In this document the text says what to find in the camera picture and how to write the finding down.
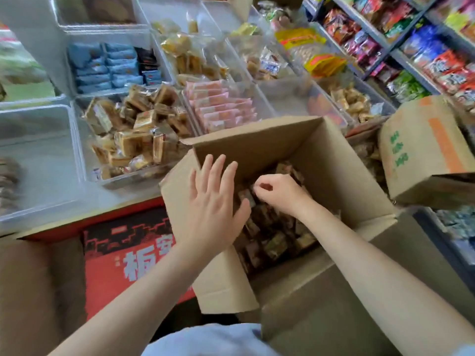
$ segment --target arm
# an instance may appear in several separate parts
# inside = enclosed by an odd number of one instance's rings
[[[230,247],[249,218],[245,200],[233,216],[237,162],[224,171],[225,157],[213,165],[208,155],[199,175],[190,176],[190,204],[184,242],[85,323],[50,356],[140,355],[171,308],[206,265]]]
[[[302,221],[403,355],[451,355],[475,329],[451,305],[309,197],[288,175],[264,175],[263,201]]]

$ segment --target person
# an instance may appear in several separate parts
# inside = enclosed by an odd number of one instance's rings
[[[205,266],[232,247],[251,213],[233,213],[237,163],[208,155],[190,175],[187,230],[144,277],[114,299],[51,356],[269,355],[259,325],[205,325],[147,344]],[[340,269],[371,317],[403,355],[475,355],[475,329],[451,305],[309,197],[288,175],[264,175],[256,195],[303,222]]]

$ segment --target cardboard box with green text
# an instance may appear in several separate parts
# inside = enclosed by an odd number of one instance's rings
[[[402,204],[452,209],[475,203],[471,153],[443,96],[406,102],[383,125],[379,147],[389,195]]]
[[[206,155],[225,154],[239,163],[236,183],[289,160],[302,172],[312,197],[329,210],[341,210],[342,221],[366,240],[372,240],[396,222],[394,208],[341,132],[329,119],[285,116],[187,140],[193,149],[163,180],[162,194],[178,243],[186,233],[189,174],[200,169]],[[270,306],[317,281],[334,263],[322,248],[265,270],[249,283],[234,249],[222,252],[193,284],[203,313],[236,313]],[[287,317],[296,308],[318,305],[318,294],[286,302]]]

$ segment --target left arm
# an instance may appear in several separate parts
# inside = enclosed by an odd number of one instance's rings
[[[190,237],[172,247],[150,272],[49,356],[134,356],[143,352],[180,296],[216,255],[232,245],[250,216],[247,200],[233,216],[238,166],[231,163],[221,178],[224,161],[221,155],[213,165],[208,155],[199,175],[193,171],[190,176]]]

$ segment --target hand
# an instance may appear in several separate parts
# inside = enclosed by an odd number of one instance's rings
[[[249,200],[245,199],[233,216],[234,176],[237,162],[223,171],[225,155],[213,164],[207,155],[201,171],[190,175],[190,207],[188,232],[194,235],[214,257],[231,246],[251,215]]]
[[[254,192],[262,201],[296,218],[312,198],[290,175],[262,175],[254,183]]]

